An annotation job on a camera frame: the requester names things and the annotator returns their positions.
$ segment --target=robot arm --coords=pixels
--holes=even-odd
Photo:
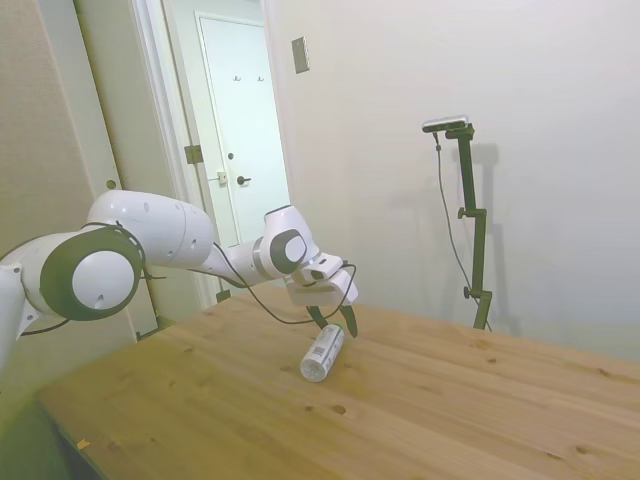
[[[295,207],[265,215],[255,242],[223,248],[202,210],[149,193],[111,190],[91,207],[79,231],[36,238],[0,259],[0,371],[13,342],[42,315],[97,320],[133,298],[145,265],[215,275],[238,287],[285,278],[297,305],[350,304],[358,293],[339,257],[320,252]]]

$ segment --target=wood grain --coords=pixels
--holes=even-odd
[[[257,289],[305,318],[283,289]],[[640,365],[357,305],[329,377],[318,330],[248,295],[117,352],[40,399],[108,478],[640,478]]]

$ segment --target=white wall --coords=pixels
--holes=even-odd
[[[494,329],[640,359],[638,2],[265,3],[292,199],[358,264],[362,302],[472,324],[420,131],[466,113]],[[472,224],[452,222],[470,269]]]
[[[195,12],[261,22],[260,3],[250,0],[164,0],[164,5],[169,28],[172,30],[178,73],[184,84],[187,120],[192,134],[196,133],[193,141],[202,146],[208,176],[215,177],[218,170],[225,170],[225,166],[220,151]],[[210,182],[209,188],[222,245],[235,245],[238,243],[238,237],[233,221],[229,187],[220,187],[217,182]]]

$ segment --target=can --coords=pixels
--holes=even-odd
[[[321,382],[329,374],[344,343],[344,332],[338,325],[327,325],[300,362],[300,373],[310,382]]]

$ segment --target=door frame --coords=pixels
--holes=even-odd
[[[264,25],[262,22],[254,22],[251,20],[240,19],[237,17],[229,17],[225,15],[215,15],[207,12],[203,12],[200,10],[194,11],[194,16],[196,19],[196,28],[198,30],[198,39],[200,41],[200,54],[202,56],[202,61],[204,62],[204,71],[207,76],[207,86],[209,87],[209,99],[211,100],[211,109],[213,110],[213,118],[216,124],[216,131],[218,132],[218,149],[220,150],[220,158],[222,159],[222,165],[224,167],[225,172],[229,172],[229,165],[227,164],[227,158],[224,156],[224,148],[222,146],[222,122],[220,121],[220,114],[218,113],[218,106],[216,105],[216,95],[215,90],[213,89],[213,81],[211,79],[211,72],[209,71],[209,62],[207,61],[207,47],[204,41],[204,32],[202,31],[202,23],[201,20],[204,18],[206,20],[218,20],[221,22],[228,23],[236,23],[238,25],[250,25],[252,27],[262,27]],[[235,199],[231,192],[231,186],[227,187],[229,189],[229,203],[231,204],[231,216],[233,217],[233,225],[236,230],[236,238],[240,240],[242,236],[240,235],[240,223],[238,222],[238,213],[236,208]]]
[[[173,65],[163,61],[175,58],[169,38],[168,22],[162,0],[134,0],[131,4],[135,27],[140,38],[149,84],[156,105],[162,137],[166,145],[166,160],[171,172],[178,200],[195,205],[209,215],[214,226],[214,239],[220,241],[211,200],[211,192],[206,181],[204,164],[189,165],[184,147],[198,144],[198,138],[190,134],[189,109],[185,109],[179,83],[179,73]],[[217,303],[216,295],[224,288],[217,277],[193,273],[197,296],[202,309]]]
[[[121,181],[109,134],[105,124],[96,83],[89,63],[87,47],[80,29],[80,20],[73,2],[39,0],[37,7],[55,59],[57,80],[63,90],[69,119],[75,130],[87,181],[93,199],[108,191],[107,182]],[[156,311],[146,281],[138,283],[131,302],[122,310],[131,328],[145,335],[158,328]]]

